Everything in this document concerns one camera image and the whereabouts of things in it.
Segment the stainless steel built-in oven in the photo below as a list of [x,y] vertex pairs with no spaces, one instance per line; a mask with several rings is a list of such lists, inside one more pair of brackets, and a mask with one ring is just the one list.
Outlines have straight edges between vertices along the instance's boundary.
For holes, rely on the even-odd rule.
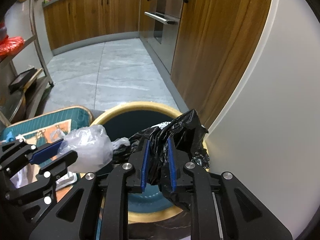
[[183,0],[142,0],[140,35],[171,72]]

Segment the stainless steel shelf rack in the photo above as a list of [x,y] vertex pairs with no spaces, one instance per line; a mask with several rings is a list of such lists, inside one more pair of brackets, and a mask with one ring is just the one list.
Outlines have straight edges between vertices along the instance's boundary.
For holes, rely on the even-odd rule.
[[[7,35],[24,39],[24,45],[17,54],[1,57],[1,98],[10,95],[8,85],[18,74],[33,67],[37,70],[20,90],[26,99],[24,120],[37,115],[42,101],[54,85],[47,67],[51,52],[44,27],[42,3],[43,0],[9,0],[7,5],[1,6],[1,40]],[[10,125],[1,112],[1,129]]]

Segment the wooden kitchen cabinets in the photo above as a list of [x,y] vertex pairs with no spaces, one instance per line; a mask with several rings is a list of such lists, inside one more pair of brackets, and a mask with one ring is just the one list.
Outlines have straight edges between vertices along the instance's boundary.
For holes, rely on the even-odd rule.
[[261,38],[271,0],[51,0],[53,52],[138,37],[204,126],[218,117]]

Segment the blue glove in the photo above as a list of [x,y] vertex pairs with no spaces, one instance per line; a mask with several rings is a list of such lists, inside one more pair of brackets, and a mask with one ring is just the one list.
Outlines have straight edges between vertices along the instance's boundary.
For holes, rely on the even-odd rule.
[[7,136],[6,136],[6,140],[5,142],[8,143],[8,142],[12,142],[16,140],[16,137],[14,136],[14,134],[12,133],[12,131],[9,131]]

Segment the teal trash bin yellow rim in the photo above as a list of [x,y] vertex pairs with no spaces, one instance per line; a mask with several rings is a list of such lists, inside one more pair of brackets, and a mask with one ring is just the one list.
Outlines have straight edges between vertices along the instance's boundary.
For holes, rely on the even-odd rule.
[[[122,137],[129,139],[129,146],[121,146],[113,154],[112,165],[127,161],[145,139],[158,144],[156,151],[161,153],[167,138],[172,137],[176,148],[187,152],[193,163],[209,168],[204,143],[208,131],[194,109],[181,113],[162,103],[130,102],[108,109],[93,124],[102,125],[112,141]],[[147,185],[143,193],[129,195],[130,223],[159,222],[180,213],[182,209],[163,197],[157,185]]]

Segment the black box on shelf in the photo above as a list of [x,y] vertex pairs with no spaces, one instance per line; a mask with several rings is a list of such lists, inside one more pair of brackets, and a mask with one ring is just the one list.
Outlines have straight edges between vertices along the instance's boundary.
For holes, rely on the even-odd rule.
[[8,85],[10,94],[16,92],[17,90],[21,90],[36,72],[37,70],[33,67],[18,74],[15,80]]

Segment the black plastic bag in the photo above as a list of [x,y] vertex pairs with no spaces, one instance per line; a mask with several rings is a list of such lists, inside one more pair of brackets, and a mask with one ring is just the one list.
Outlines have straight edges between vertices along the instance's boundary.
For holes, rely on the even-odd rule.
[[187,153],[187,161],[209,168],[209,156],[203,146],[208,131],[194,109],[176,118],[156,111],[129,111],[114,117],[105,128],[112,140],[126,137],[130,142],[114,151],[114,164],[127,161],[145,139],[150,142],[148,184],[143,193],[129,195],[129,211],[152,213],[173,206],[189,210],[190,198],[175,192],[178,151]]

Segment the silver blister pack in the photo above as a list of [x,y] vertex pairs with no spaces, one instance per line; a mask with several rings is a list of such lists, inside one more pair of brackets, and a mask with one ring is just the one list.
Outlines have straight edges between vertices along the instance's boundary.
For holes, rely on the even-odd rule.
[[67,174],[65,174],[64,176],[62,176],[56,181],[56,191],[76,183],[77,180],[78,180],[78,176],[76,173],[68,172]]

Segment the clear plastic bag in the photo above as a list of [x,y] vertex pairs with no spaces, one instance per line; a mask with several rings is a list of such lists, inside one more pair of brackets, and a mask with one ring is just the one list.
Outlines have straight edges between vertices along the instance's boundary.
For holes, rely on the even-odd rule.
[[116,150],[121,146],[130,146],[129,139],[124,137],[112,141],[103,125],[93,125],[75,129],[65,135],[57,156],[75,151],[78,158],[68,167],[70,172],[97,172],[112,161]]

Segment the white refrigerator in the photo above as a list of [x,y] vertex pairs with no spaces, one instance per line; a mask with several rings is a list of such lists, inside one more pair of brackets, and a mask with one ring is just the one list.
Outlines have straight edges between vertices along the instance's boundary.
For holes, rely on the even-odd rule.
[[306,237],[319,209],[319,21],[306,0],[271,1],[206,144],[211,172],[232,172],[293,238]]

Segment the red plastic bag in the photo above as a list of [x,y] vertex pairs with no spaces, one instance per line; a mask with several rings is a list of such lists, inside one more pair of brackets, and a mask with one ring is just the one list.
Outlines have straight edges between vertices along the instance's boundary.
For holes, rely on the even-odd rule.
[[8,35],[0,42],[0,56],[6,57],[17,54],[24,45],[24,39],[20,36],[9,37]]

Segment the teal orange patterned cushion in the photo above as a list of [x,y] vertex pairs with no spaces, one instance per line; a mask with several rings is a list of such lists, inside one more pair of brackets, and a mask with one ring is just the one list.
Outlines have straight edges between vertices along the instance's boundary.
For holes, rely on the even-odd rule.
[[[1,131],[1,144],[6,143],[6,136],[12,131],[16,139],[24,139],[26,143],[39,147],[55,142],[75,129],[89,126],[92,119],[91,111],[83,106],[58,109],[6,127]],[[15,190],[35,182],[40,168],[56,158],[57,156],[53,156],[39,165],[27,164],[11,178],[8,188]]]

